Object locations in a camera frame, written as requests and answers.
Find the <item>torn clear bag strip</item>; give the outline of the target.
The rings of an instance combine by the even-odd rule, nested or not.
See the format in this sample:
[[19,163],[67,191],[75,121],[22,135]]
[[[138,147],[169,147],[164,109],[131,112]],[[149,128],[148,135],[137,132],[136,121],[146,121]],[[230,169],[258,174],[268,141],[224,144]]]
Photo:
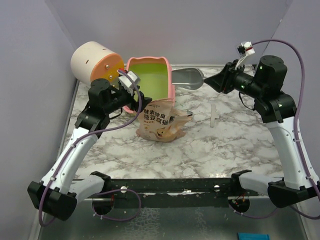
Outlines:
[[211,112],[210,112],[210,127],[214,128],[216,124],[216,119],[219,118],[219,114],[217,113],[217,107],[214,103],[211,104]]

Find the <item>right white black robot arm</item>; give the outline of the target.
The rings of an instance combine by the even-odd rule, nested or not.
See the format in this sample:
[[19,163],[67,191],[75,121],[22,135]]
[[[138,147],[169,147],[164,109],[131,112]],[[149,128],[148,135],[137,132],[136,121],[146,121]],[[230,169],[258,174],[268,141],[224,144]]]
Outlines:
[[294,99],[281,88],[287,74],[284,61],[274,55],[262,56],[254,76],[236,68],[237,60],[228,62],[222,71],[204,83],[218,93],[233,90],[254,99],[253,109],[272,135],[282,165],[282,179],[243,170],[232,174],[229,189],[240,196],[252,190],[268,196],[277,208],[317,196],[320,179],[315,173],[304,146]]

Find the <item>clear plastic litter scoop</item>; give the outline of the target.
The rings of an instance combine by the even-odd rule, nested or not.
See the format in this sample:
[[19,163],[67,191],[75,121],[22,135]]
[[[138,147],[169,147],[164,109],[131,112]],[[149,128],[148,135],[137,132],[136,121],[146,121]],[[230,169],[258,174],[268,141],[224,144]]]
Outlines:
[[197,90],[204,84],[205,76],[198,68],[176,69],[171,72],[171,83],[187,90]]

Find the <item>blue object at bottom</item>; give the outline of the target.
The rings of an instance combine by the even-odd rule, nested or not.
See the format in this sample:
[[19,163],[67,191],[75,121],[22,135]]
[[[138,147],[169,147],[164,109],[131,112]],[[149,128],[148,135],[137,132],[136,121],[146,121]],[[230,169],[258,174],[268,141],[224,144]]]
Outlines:
[[237,233],[238,240],[270,240],[270,236],[268,234],[261,233]]

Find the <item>cream orange cylindrical container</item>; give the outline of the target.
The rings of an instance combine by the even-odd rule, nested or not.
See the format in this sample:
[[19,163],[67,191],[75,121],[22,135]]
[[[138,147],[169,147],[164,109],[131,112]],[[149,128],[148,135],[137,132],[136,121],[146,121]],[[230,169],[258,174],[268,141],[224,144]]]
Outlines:
[[115,84],[118,70],[125,66],[118,53],[98,42],[89,41],[74,51],[70,68],[77,80],[89,86],[96,79],[106,79]]

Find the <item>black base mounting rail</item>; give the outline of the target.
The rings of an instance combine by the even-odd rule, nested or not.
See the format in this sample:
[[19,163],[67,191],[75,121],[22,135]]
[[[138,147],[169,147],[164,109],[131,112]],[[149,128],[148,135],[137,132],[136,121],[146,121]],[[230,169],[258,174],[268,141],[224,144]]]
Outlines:
[[260,194],[235,186],[232,178],[105,178],[92,198],[111,202],[115,209],[141,208],[227,208],[228,200]]

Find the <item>beige cat litter bag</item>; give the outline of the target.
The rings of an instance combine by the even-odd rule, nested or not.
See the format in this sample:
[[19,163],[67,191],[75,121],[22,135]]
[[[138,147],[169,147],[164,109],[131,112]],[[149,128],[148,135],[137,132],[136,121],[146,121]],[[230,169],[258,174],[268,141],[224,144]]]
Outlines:
[[139,114],[136,134],[145,140],[172,142],[186,134],[182,128],[192,120],[192,116],[192,111],[174,108],[172,98],[155,100]]

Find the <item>pink green litter box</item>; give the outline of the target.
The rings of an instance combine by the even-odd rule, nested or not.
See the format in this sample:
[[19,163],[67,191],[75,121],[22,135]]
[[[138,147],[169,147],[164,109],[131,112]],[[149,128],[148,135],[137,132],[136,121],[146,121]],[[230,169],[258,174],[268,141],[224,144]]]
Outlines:
[[163,56],[132,57],[126,64],[126,70],[135,73],[140,78],[139,90],[145,101],[169,100],[175,105],[175,87],[172,84],[172,67]]

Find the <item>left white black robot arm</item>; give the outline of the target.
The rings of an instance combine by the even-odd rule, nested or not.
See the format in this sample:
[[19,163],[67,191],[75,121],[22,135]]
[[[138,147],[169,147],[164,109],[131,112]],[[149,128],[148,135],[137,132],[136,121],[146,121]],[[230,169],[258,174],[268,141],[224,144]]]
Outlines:
[[135,82],[129,86],[120,82],[114,87],[108,80],[99,78],[90,84],[88,102],[77,117],[65,149],[41,181],[32,181],[27,188],[34,207],[38,209],[42,227],[47,226],[43,213],[66,221],[83,200],[93,195],[103,198],[114,193],[110,176],[98,171],[76,184],[72,181],[89,150],[103,132],[110,130],[107,127],[110,114],[125,106],[140,113],[151,101],[152,98],[144,96]]

